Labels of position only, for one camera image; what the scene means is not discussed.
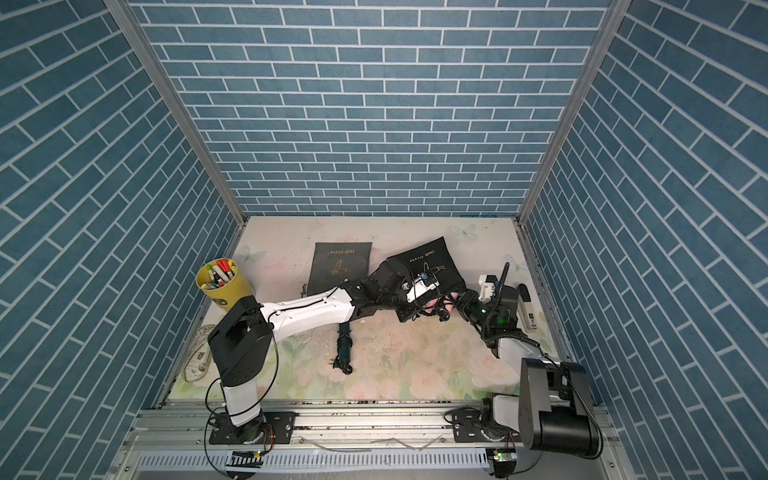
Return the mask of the black hair dryer bag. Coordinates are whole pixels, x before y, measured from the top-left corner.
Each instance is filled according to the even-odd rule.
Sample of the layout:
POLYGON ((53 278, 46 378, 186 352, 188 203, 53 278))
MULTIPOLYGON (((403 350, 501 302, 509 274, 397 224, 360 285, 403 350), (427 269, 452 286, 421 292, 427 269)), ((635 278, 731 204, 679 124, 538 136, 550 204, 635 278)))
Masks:
POLYGON ((403 284, 406 279, 412 279, 421 272, 434 272, 440 282, 437 298, 466 290, 466 283, 451 257, 444 237, 390 256, 386 262, 404 277, 403 284))

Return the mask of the pink hair dryer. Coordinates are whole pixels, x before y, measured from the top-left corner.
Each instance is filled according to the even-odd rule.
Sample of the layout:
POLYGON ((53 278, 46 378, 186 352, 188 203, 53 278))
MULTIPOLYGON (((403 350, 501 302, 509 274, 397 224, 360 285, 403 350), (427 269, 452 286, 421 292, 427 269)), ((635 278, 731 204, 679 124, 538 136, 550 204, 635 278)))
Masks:
POLYGON ((440 298, 433 299, 427 302, 421 309, 421 314, 426 316, 438 315, 440 312, 445 311, 448 314, 456 307, 460 294, 458 292, 451 292, 445 294, 440 298))

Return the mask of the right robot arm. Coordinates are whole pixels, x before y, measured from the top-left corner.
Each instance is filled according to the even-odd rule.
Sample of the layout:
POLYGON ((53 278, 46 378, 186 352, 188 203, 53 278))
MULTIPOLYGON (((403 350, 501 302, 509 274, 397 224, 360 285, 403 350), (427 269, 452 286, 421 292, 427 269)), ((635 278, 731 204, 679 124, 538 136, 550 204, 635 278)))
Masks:
POLYGON ((455 310, 496 358, 519 372, 519 392, 494 396, 489 420, 518 433, 529 450, 599 458, 604 440, 589 375, 577 363, 553 359, 524 331, 535 325, 527 286, 485 283, 461 294, 455 310))

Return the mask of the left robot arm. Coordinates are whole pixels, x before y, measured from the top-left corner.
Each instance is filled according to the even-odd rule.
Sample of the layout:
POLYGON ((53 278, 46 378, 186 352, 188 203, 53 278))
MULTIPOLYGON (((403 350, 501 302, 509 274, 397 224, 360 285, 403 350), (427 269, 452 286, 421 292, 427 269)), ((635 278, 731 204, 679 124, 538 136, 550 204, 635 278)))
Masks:
POLYGON ((246 296, 232 306, 208 336, 224 395, 225 412, 235 427, 261 416, 260 374, 271 347, 294 335, 395 310, 409 315, 429 291, 428 273, 384 262, 366 278, 345 280, 319 294, 293 301, 260 303, 246 296))

